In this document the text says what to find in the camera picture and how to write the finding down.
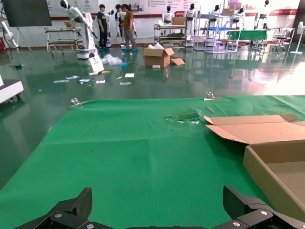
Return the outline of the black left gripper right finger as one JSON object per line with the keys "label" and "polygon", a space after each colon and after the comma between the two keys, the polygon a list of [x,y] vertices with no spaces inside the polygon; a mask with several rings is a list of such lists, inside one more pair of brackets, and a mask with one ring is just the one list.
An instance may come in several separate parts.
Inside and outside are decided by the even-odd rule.
{"label": "black left gripper right finger", "polygon": [[305,223],[275,211],[259,198],[223,187],[223,207],[231,218],[216,229],[303,229]]}

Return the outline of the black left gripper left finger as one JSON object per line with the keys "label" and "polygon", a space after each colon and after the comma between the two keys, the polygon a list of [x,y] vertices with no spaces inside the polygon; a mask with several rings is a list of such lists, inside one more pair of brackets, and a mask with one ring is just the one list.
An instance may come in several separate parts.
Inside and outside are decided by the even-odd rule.
{"label": "black left gripper left finger", "polygon": [[19,229],[106,229],[89,220],[92,212],[92,188],[86,187],[75,198],[58,202],[47,214],[31,220]]}

